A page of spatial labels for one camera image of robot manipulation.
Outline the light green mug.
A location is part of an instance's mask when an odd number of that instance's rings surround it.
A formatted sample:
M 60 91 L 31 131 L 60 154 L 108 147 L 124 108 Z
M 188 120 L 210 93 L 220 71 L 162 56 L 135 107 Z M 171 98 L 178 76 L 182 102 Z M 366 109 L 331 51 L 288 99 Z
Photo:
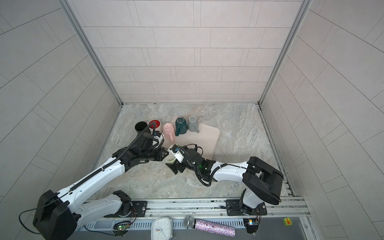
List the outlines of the light green mug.
M 164 161 L 168 164 L 173 164 L 177 159 L 172 152 L 168 152 L 169 154 L 164 158 Z

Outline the pink faceted mug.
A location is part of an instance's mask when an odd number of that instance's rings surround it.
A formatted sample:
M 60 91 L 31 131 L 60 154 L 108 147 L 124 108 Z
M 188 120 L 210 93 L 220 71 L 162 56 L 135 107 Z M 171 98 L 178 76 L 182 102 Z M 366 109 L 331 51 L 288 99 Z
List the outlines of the pink faceted mug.
M 167 123 L 163 126 L 163 135 L 166 141 L 169 141 L 171 143 L 175 142 L 175 128 L 171 123 Z

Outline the white mug red inside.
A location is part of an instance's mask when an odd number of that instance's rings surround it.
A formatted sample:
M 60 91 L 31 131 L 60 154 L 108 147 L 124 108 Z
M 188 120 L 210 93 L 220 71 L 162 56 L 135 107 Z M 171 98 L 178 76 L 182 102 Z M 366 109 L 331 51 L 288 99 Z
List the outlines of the white mug red inside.
M 154 132 L 162 132 L 163 127 L 162 123 L 158 119 L 153 119 L 148 122 L 150 133 L 153 134 Z

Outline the dark green faceted mug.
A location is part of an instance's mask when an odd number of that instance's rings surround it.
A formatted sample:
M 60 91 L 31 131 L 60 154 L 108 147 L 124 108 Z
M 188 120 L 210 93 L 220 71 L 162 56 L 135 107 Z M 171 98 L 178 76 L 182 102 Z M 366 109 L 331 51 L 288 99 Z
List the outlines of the dark green faceted mug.
M 178 117 L 175 121 L 175 135 L 184 135 L 188 131 L 188 124 L 185 118 Z

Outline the black mug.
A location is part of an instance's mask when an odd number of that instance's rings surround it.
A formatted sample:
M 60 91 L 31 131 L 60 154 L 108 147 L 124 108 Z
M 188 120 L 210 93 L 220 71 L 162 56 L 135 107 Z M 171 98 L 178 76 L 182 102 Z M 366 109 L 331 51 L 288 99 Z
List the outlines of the black mug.
M 138 122 L 135 125 L 135 131 L 137 134 L 140 134 L 142 131 L 145 133 L 150 133 L 150 130 L 148 128 L 148 124 L 146 122 Z

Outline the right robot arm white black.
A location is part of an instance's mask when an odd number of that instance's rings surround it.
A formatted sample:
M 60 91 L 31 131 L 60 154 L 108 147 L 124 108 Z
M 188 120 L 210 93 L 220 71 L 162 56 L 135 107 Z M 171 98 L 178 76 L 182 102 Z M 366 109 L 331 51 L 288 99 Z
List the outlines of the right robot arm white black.
M 210 187 L 212 182 L 233 181 L 246 185 L 237 205 L 230 204 L 223 207 L 228 214 L 258 216 L 264 213 L 262 208 L 265 203 L 277 206 L 281 202 L 281 190 L 284 175 L 257 157 L 250 157 L 247 162 L 221 163 L 206 160 L 198 152 L 200 147 L 194 144 L 194 148 L 188 146 L 172 145 L 170 154 L 175 157 L 173 165 L 175 171 L 182 173 L 184 169 L 194 171 L 199 182 Z

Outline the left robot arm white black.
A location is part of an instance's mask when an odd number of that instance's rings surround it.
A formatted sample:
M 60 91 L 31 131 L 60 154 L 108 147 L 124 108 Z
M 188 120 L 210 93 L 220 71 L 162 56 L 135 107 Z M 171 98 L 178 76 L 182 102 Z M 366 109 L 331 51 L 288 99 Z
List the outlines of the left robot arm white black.
M 34 209 L 33 226 L 36 230 L 31 233 L 46 240 L 66 240 L 75 230 L 98 218 L 107 215 L 133 217 L 136 213 L 132 199 L 121 190 L 94 202 L 87 200 L 136 165 L 162 161 L 169 155 L 163 143 L 161 132 L 145 127 L 127 147 L 113 153 L 93 172 L 56 193 L 48 190 L 42 194 Z

